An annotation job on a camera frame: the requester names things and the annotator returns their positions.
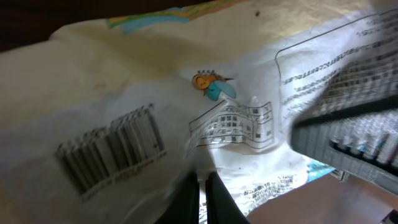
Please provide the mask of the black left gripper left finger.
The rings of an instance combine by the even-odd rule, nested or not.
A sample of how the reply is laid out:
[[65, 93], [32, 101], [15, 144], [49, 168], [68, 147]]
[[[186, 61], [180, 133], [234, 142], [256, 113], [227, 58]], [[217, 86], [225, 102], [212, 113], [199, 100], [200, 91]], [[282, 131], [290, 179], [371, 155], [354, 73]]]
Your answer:
[[198, 224], [199, 189], [197, 175], [188, 174], [168, 209], [155, 224]]

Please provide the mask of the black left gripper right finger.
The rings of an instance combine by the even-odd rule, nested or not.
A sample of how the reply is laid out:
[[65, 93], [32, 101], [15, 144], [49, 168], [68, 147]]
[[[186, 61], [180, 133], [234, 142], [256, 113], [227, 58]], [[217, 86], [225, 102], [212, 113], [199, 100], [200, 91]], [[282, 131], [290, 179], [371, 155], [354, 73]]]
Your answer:
[[216, 172], [205, 182], [208, 224], [249, 224]]

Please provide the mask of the white blue snack bag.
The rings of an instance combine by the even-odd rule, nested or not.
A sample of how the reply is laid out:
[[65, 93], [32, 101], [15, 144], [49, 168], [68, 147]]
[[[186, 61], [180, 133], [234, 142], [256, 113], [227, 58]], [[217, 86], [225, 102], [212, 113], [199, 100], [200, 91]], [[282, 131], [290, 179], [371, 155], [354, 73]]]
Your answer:
[[212, 1], [1, 54], [1, 222], [154, 223], [190, 173], [246, 217], [333, 167], [305, 118], [397, 96], [396, 1]]

